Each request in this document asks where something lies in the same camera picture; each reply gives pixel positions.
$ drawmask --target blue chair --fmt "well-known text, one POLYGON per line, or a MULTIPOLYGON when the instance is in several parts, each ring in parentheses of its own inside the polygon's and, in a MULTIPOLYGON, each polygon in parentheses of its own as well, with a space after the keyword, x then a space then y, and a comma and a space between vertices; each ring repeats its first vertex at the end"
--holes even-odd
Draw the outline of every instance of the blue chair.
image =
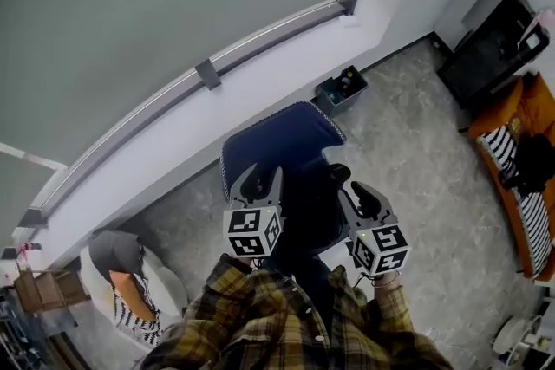
POLYGON ((220 169, 225 198, 239 175, 252 164, 268 174, 284 171, 279 249, 288 255, 314 256, 348 234, 337 189, 349 178, 345 166, 331 166, 322 154, 343 145, 337 125, 310 102, 298 102, 234 134, 222 148, 220 169))

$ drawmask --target yellow plaid shirt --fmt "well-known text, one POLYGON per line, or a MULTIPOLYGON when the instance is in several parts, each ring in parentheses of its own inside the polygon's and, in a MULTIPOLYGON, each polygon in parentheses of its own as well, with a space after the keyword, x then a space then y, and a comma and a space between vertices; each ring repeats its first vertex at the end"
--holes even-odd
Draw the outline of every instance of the yellow plaid shirt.
POLYGON ((413 330, 402 289, 366 303, 344 267, 330 334, 290 278, 223 255, 183 321, 166 330, 141 368, 451 369, 432 341, 413 330))

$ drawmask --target dark pants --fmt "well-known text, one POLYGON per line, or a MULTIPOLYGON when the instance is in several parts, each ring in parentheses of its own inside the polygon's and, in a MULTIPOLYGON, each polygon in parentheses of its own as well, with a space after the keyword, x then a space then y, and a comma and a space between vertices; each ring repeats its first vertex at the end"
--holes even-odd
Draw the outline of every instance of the dark pants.
POLYGON ((263 269, 270 269, 283 276, 294 276, 297 284, 308 295, 320 314, 328 333, 331 332, 331 317, 335 294, 328 282, 330 269, 318 256, 291 260, 279 255, 278 250, 262 262, 263 269))

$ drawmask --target white cube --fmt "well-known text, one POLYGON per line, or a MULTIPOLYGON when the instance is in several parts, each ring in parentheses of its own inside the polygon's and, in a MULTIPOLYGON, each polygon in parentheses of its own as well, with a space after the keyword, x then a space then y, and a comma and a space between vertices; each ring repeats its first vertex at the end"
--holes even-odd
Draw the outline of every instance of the white cube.
POLYGON ((275 206, 224 211, 224 237, 237 257, 269 256, 281 230, 275 206))
POLYGON ((371 276, 402 269, 410 251, 399 224, 359 230, 353 241, 353 257, 371 276))

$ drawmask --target chair armrest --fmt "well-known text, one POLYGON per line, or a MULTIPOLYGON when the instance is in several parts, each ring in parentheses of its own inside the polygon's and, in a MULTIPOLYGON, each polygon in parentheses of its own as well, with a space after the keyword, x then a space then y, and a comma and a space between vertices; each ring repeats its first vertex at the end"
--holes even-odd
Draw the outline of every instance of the chair armrest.
POLYGON ((514 112, 524 91, 522 79, 507 86, 499 93, 499 98, 468 128, 468 136, 475 140, 483 133, 489 133, 505 125, 514 112))
POLYGON ((555 249, 552 247, 549 257, 547 258, 547 264, 536 277, 536 281, 548 282, 553 278, 553 275, 555 275, 555 249))

